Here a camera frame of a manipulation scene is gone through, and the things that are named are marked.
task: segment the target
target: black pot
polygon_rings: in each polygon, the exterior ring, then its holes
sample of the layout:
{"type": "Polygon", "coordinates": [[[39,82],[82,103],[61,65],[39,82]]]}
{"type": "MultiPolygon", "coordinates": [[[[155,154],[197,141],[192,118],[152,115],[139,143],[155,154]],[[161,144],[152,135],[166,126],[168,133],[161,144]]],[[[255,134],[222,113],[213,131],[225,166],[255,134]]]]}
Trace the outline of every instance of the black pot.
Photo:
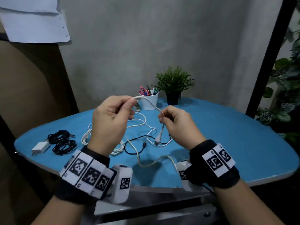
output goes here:
{"type": "Polygon", "coordinates": [[[174,91],[171,93],[166,92],[167,103],[172,106],[177,105],[180,94],[181,94],[181,91],[174,91]]]}

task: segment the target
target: left hand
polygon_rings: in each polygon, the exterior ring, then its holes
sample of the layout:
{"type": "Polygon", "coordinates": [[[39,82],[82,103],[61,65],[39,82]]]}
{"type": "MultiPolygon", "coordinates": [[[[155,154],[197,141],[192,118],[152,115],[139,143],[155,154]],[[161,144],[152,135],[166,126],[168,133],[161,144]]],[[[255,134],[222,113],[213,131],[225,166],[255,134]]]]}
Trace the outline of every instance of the left hand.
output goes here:
{"type": "Polygon", "coordinates": [[[134,119],[137,103],[131,96],[110,96],[93,113],[92,136],[88,148],[109,156],[122,140],[127,121],[134,119]]]}

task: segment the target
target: forearm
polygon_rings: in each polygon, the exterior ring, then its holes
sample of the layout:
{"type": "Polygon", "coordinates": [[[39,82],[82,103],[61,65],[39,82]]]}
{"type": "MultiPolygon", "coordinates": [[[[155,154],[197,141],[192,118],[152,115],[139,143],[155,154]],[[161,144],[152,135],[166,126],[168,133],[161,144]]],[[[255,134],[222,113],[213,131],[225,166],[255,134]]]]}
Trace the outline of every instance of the forearm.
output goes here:
{"type": "Polygon", "coordinates": [[[243,180],[229,189],[214,188],[231,225],[283,225],[243,180]]]}
{"type": "Polygon", "coordinates": [[[76,225],[80,223],[85,205],[63,201],[53,196],[32,225],[76,225]]]}

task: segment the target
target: blue table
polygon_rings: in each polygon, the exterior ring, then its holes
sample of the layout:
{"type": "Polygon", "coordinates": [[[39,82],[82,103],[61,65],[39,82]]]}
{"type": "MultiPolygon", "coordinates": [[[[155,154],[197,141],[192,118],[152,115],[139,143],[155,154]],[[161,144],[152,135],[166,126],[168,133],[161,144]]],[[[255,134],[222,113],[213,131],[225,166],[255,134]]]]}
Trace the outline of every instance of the blue table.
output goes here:
{"type": "MultiPolygon", "coordinates": [[[[166,101],[160,98],[157,107],[162,109],[167,106],[166,101]]],[[[269,127],[266,127],[243,113],[233,108],[221,106],[215,103],[182,98],[177,107],[189,112],[198,128],[208,138],[221,143],[236,161],[236,167],[241,177],[250,186],[260,185],[271,181],[280,180],[291,176],[299,166],[299,158],[293,148],[287,144],[269,127]]],[[[58,174],[63,165],[69,160],[71,154],[57,156],[52,152],[51,146],[44,154],[31,155],[31,149],[40,141],[44,141],[48,134],[58,130],[68,130],[76,135],[78,148],[81,149],[81,137],[87,131],[87,126],[92,122],[92,110],[65,117],[45,125],[36,127],[15,141],[16,150],[29,161],[58,174]]],[[[147,118],[147,124],[161,130],[162,124],[157,118],[158,111],[141,110],[147,118]]],[[[129,121],[128,125],[135,125],[139,121],[129,121]]],[[[146,125],[133,127],[126,130],[128,139],[146,135],[151,129],[146,125]]],[[[169,136],[165,129],[162,142],[168,142],[169,136]]],[[[140,150],[145,139],[133,141],[135,147],[140,150]]],[[[135,152],[129,144],[126,149],[135,152]]],[[[175,162],[189,158],[188,150],[182,148],[174,141],[166,147],[155,147],[147,144],[140,154],[143,164],[151,163],[160,155],[170,155],[175,162]]],[[[181,187],[181,180],[177,175],[172,162],[162,159],[151,167],[140,167],[137,164],[137,156],[125,152],[118,156],[110,156],[110,166],[125,164],[133,168],[132,183],[137,186],[175,188],[181,187]]]]}

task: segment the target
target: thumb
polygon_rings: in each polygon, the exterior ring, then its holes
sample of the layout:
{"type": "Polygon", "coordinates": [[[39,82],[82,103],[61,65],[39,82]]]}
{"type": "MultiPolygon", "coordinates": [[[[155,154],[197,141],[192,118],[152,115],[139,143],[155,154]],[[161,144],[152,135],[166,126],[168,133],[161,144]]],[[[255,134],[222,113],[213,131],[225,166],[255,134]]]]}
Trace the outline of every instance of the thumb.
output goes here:
{"type": "Polygon", "coordinates": [[[174,122],[168,117],[160,117],[159,122],[165,124],[168,130],[174,127],[174,122]]]}
{"type": "Polygon", "coordinates": [[[137,103],[137,101],[135,99],[127,100],[127,102],[125,102],[121,106],[117,116],[115,117],[115,120],[119,121],[119,122],[126,122],[127,123],[130,112],[132,111],[132,108],[134,107],[134,105],[136,103],[137,103]]]}

